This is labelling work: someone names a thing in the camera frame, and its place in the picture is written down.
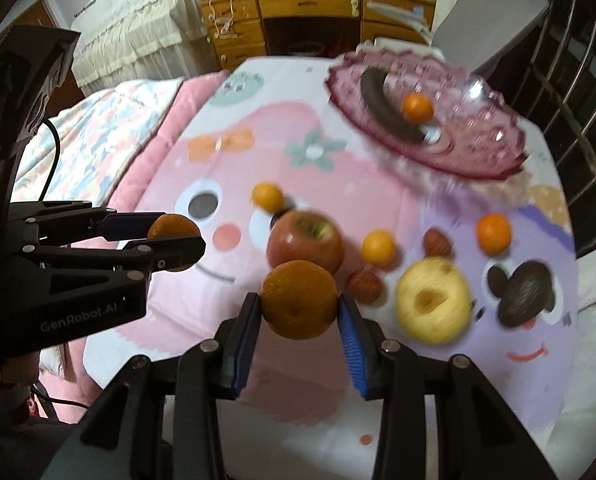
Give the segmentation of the small yellow kumquat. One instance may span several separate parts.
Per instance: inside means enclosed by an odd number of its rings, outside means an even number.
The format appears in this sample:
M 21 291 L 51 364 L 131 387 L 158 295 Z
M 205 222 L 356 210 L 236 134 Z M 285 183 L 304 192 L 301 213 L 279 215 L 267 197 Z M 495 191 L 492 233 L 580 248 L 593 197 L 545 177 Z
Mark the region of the small yellow kumquat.
M 369 232 L 361 244 L 361 257 L 371 266 L 386 268 L 396 258 L 398 252 L 396 241 L 391 232 L 378 229 Z

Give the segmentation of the blackened banana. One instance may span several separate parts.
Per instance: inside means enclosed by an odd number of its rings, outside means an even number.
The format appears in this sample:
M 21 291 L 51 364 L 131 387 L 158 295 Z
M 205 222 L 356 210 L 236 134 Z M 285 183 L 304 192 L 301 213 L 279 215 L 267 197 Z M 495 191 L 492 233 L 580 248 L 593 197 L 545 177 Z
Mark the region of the blackened banana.
M 381 68 L 368 67 L 364 70 L 360 89 L 366 107 L 376 122 L 393 136 L 405 142 L 422 144 L 425 141 L 423 131 L 405 119 L 387 98 L 384 87 L 386 78 L 387 72 Z

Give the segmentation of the large orange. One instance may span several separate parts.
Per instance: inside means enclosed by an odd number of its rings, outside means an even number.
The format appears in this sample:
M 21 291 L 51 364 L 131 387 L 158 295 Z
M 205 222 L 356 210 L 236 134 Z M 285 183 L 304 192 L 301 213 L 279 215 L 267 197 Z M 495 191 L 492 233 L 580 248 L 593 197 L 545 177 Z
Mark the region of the large orange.
M 429 122 L 435 115 L 432 101 L 421 93 L 410 93 L 402 101 L 402 113 L 413 124 Z

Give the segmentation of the pink pillow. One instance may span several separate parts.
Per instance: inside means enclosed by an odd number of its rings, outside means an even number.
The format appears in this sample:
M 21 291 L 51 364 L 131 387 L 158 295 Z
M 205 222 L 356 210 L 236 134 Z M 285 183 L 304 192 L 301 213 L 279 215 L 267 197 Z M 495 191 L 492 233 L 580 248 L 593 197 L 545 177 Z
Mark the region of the pink pillow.
M 221 70 L 184 81 L 170 110 L 156 134 L 149 140 L 126 170 L 106 205 L 118 211 L 132 211 L 153 180 L 157 169 L 186 126 L 200 111 L 210 96 L 225 81 L 228 73 Z M 40 373 L 41 384 L 52 398 L 76 401 L 77 405 L 59 405 L 57 416 L 63 422 L 75 424 L 84 409 L 100 395 L 100 386 L 89 376 L 83 365 L 85 341 L 78 339 L 64 345 L 65 375 L 59 377 L 47 370 Z

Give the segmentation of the small kumquat far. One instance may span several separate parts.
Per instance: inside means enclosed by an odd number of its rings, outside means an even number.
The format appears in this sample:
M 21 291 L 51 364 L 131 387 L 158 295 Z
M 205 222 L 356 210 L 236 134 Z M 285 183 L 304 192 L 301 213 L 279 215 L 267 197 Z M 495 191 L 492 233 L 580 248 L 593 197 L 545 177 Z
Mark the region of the small kumquat far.
M 269 214 L 276 214 L 285 205 L 283 191 L 277 185 L 270 182 L 257 183 L 252 188 L 250 197 L 258 208 L 265 210 Z

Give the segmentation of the red apple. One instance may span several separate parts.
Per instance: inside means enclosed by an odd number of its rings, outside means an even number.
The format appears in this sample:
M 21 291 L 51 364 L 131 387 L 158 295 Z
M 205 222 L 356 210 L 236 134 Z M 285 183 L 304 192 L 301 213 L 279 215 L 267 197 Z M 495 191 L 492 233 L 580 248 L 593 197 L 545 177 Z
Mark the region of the red apple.
M 292 209 L 278 218 L 266 244 L 271 268 L 294 261 L 309 261 L 335 275 L 344 262 L 346 246 L 338 226 L 311 210 Z

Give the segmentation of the cartoon pink bedsheet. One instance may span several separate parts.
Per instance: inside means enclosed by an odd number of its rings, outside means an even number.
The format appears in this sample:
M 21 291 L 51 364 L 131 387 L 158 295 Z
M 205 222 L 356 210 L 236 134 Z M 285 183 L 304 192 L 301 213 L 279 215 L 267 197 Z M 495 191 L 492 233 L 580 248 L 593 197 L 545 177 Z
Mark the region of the cartoon pink bedsheet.
M 220 85 L 159 166 L 138 208 L 182 214 L 206 250 L 149 285 L 144 318 L 89 336 L 86 372 L 106 386 L 131 356 L 179 356 L 235 316 L 257 290 L 277 237 L 287 257 L 338 265 L 339 284 L 365 268 L 364 238 L 386 230 L 397 252 L 378 270 L 383 296 L 364 304 L 386 335 L 407 340 L 396 315 L 400 276 L 440 229 L 469 282 L 461 337 L 422 356 L 472 358 L 532 432 L 562 408 L 574 354 L 577 271 L 566 200 L 539 130 L 522 124 L 526 160 L 503 181 L 459 181 L 389 170 L 330 102 L 323 60 L 256 58 Z

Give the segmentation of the yellow pear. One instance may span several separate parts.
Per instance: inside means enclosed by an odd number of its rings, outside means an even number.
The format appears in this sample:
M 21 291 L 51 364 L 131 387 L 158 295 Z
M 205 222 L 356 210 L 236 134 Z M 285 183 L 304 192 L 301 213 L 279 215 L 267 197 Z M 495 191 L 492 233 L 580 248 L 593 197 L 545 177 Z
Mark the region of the yellow pear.
M 396 317 L 401 327 L 425 344 L 450 344 L 472 318 L 472 293 L 464 274 L 448 258 L 412 263 L 396 287 Z

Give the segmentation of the dark avocado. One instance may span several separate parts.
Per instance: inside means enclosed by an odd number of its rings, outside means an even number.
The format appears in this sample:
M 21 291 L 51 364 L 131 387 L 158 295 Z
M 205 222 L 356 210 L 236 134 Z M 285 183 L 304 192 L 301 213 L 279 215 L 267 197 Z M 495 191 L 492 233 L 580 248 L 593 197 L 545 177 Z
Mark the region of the dark avocado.
M 525 325 L 556 305 L 552 273 L 538 260 L 520 264 L 507 280 L 498 305 L 498 320 L 505 328 Z

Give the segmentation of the red lychee left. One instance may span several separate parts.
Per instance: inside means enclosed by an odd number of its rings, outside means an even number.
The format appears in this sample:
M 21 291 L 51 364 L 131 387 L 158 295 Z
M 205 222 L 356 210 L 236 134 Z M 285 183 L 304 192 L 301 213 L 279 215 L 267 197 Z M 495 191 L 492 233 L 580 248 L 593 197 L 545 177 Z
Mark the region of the red lychee left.
M 372 270 L 357 270 L 347 278 L 346 293 L 361 304 L 375 304 L 383 292 L 383 282 Z

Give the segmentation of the small mandarin right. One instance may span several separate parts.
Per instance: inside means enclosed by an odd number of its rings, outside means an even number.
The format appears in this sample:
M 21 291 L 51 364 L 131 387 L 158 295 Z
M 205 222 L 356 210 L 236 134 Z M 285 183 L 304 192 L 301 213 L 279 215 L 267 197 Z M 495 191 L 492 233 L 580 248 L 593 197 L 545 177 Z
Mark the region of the small mandarin right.
M 486 214 L 476 225 L 476 237 L 480 248 L 487 255 L 502 254 L 511 246 L 511 223 L 503 214 Z

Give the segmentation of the white covered bed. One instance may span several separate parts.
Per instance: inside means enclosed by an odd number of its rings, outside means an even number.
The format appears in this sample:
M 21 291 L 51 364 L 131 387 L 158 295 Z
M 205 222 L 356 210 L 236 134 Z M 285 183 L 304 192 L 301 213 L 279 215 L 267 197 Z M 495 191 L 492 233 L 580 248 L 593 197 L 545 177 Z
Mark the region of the white covered bed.
M 202 0 L 90 0 L 71 70 L 88 96 L 135 79 L 193 78 L 218 69 Z

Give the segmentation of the wooden desk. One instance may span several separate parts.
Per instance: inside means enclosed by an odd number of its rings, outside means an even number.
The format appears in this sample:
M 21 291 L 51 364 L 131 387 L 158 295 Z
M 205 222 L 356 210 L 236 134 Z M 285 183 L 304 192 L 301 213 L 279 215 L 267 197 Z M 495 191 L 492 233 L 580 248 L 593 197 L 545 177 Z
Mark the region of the wooden desk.
M 202 18 L 227 70 L 255 56 L 334 58 L 377 38 L 424 41 L 413 26 L 378 13 L 377 3 L 410 11 L 426 27 L 434 22 L 435 0 L 205 0 Z

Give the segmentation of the pink glass fruit plate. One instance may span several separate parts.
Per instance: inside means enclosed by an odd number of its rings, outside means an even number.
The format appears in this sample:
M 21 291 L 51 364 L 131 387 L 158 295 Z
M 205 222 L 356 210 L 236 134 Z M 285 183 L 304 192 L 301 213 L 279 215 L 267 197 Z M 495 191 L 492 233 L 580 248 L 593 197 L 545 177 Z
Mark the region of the pink glass fruit plate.
M 328 68 L 330 102 L 398 159 L 451 176 L 503 181 L 522 171 L 526 134 L 481 76 L 411 50 L 346 53 Z

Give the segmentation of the metal railing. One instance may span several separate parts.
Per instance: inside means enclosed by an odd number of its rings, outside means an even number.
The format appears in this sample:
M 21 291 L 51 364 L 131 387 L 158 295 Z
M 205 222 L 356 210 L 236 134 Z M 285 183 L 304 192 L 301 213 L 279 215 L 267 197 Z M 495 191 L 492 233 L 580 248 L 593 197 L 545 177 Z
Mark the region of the metal railing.
M 514 107 L 542 131 L 579 257 L 596 249 L 596 18 L 584 0 L 550 0 Z

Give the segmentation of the grey chair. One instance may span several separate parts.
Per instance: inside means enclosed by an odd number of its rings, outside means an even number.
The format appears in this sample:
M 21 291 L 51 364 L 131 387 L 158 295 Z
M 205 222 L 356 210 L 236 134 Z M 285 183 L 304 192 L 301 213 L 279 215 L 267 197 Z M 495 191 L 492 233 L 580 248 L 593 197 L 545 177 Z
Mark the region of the grey chair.
M 548 0 L 456 0 L 434 32 L 432 46 L 450 65 L 487 79 L 547 10 Z

